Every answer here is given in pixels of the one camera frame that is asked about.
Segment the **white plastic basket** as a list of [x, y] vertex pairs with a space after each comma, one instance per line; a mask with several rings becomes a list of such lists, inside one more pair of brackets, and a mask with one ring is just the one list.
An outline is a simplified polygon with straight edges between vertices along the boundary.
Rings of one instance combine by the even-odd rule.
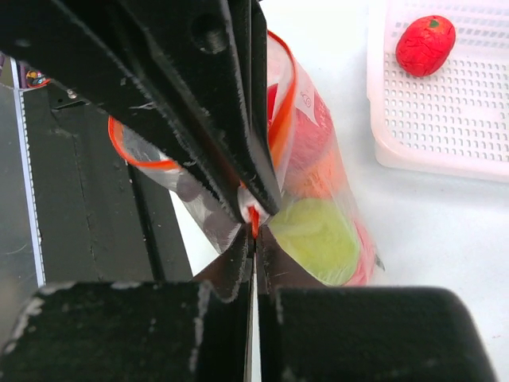
[[[416, 78], [396, 45], [418, 18], [440, 15], [457, 32], [446, 62]], [[368, 14], [367, 98], [375, 156], [384, 166], [508, 179], [508, 4], [374, 1]]]

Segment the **orange fruit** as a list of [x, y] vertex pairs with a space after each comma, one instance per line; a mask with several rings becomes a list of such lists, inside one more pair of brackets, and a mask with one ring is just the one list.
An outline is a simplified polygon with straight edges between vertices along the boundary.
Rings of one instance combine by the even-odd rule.
[[317, 163], [287, 181], [287, 189], [298, 197], [331, 199], [348, 187], [341, 154], [330, 150]]

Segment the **yellow green pear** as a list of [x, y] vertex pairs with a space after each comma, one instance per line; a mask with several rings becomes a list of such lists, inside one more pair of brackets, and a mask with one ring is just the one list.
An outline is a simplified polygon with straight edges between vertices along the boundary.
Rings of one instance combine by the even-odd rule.
[[305, 198], [290, 203], [269, 223], [279, 246], [325, 285], [346, 284], [356, 272], [356, 227], [333, 201]]

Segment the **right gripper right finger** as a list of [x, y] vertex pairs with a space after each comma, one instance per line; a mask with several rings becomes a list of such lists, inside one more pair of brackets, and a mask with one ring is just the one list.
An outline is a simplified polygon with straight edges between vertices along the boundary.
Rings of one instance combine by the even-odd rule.
[[464, 303], [421, 286], [318, 282], [268, 228], [256, 240], [264, 381], [493, 381]]

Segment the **red green apple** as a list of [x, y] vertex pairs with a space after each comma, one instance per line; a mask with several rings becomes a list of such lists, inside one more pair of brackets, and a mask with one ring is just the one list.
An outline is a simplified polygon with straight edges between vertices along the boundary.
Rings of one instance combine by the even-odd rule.
[[297, 103], [291, 112], [293, 141], [288, 142], [287, 134], [273, 122], [277, 94], [278, 85], [271, 84], [267, 88], [268, 135], [282, 140], [280, 146], [269, 142], [274, 169], [277, 174], [285, 171], [298, 173], [327, 154], [332, 141], [332, 118], [316, 89], [298, 91]]

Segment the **clear zip bag orange zipper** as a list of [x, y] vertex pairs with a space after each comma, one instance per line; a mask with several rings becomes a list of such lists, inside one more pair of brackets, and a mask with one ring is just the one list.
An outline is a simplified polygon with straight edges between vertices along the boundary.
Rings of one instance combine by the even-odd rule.
[[[267, 219], [278, 245], [319, 282], [361, 287], [381, 266], [348, 184], [330, 111], [276, 34], [267, 35], [267, 134], [282, 209]], [[113, 147], [174, 192], [217, 252], [239, 230], [192, 175], [139, 134], [109, 119]]]

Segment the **small red apple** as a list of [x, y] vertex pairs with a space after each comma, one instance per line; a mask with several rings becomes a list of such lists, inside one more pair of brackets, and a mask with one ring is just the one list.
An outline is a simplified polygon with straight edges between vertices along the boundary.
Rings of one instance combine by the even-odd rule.
[[445, 63], [455, 42], [456, 29], [448, 18], [425, 16], [406, 28], [396, 45], [395, 58], [404, 72], [431, 76]]

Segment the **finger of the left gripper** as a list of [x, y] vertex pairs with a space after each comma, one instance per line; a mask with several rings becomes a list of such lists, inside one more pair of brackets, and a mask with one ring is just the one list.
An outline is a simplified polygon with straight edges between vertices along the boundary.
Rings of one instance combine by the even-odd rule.
[[4, 1], [1, 50], [127, 125], [240, 218], [250, 2]]
[[251, 1], [251, 106], [257, 166], [256, 197], [269, 215], [280, 207], [281, 197], [267, 137], [267, 27], [259, 1]]

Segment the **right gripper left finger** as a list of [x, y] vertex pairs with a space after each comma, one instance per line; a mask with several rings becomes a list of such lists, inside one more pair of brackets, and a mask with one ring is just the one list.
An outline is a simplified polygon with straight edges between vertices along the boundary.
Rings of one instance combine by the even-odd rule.
[[248, 381], [253, 237], [188, 282], [53, 283], [1, 351], [4, 381]]

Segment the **large red apple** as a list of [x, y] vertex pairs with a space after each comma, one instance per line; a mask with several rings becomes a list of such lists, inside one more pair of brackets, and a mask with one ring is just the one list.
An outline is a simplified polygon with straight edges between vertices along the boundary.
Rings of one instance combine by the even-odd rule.
[[365, 286], [370, 281], [376, 265], [375, 245], [367, 229], [357, 221], [355, 227], [360, 242], [359, 262], [355, 273], [348, 281], [350, 287]]

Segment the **dark purple grape bunch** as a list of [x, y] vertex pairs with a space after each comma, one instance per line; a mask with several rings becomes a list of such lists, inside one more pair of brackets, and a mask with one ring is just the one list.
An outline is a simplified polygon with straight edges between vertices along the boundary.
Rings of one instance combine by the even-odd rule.
[[240, 224], [192, 175], [182, 173], [179, 176], [176, 194], [211, 245], [218, 253], [224, 253], [236, 237]]

